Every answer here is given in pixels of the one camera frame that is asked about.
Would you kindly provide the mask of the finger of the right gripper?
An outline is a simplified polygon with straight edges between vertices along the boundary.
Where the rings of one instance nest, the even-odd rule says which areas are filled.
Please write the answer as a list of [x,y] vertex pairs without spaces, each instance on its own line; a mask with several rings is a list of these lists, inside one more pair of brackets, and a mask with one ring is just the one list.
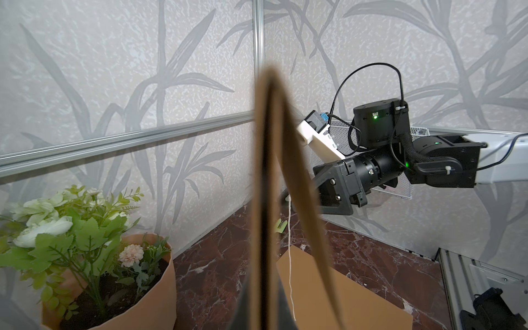
[[313,167],[313,182],[320,199],[320,210],[324,215],[353,214],[346,178],[348,172],[343,161]]

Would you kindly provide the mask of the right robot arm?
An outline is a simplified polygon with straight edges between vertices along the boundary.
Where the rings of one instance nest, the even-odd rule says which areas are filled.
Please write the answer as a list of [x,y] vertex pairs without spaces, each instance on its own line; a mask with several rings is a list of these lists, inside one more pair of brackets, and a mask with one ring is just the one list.
[[355,107],[347,122],[334,114],[312,111],[305,123],[330,135],[331,124],[348,128],[351,152],[335,144],[336,159],[314,167],[322,212],[352,215],[367,205],[373,188],[395,188],[405,175],[411,184],[435,188],[474,188],[477,184],[527,180],[527,134],[481,133],[413,138],[409,106],[403,96]]

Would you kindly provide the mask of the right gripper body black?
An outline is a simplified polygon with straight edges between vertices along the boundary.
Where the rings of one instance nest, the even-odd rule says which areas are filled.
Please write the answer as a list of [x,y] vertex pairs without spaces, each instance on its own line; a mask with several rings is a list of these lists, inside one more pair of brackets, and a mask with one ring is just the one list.
[[390,186],[395,188],[404,167],[397,162],[389,147],[377,148],[344,160],[348,176],[347,188],[350,202],[362,207],[367,204],[367,195],[372,188]]

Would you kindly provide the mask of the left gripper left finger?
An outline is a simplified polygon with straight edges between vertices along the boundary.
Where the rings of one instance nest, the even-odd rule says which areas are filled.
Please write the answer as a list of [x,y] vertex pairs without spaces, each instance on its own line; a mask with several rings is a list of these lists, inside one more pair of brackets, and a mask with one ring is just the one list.
[[234,315],[227,327],[228,330],[249,330],[249,291],[250,278],[246,276],[237,299]]

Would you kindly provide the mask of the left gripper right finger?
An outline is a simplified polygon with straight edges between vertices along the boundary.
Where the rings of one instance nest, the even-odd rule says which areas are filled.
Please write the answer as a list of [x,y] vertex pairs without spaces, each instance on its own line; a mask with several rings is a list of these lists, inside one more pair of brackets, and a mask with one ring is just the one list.
[[281,280],[278,280],[278,330],[298,330],[290,312],[285,290]]

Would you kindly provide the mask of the brown file bag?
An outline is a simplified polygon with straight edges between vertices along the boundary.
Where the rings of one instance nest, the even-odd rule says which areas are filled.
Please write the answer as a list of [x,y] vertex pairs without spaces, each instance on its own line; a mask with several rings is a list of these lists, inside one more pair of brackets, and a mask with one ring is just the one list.
[[345,329],[319,220],[319,197],[305,167],[287,90],[275,67],[263,69],[255,84],[254,124],[249,327],[277,329],[279,325],[278,279],[272,268],[277,253],[274,225],[279,217],[279,177],[283,176],[338,326]]
[[[292,246],[276,263],[290,309],[299,329],[338,329],[314,258]],[[413,318],[403,309],[332,269],[348,329],[411,329]]]

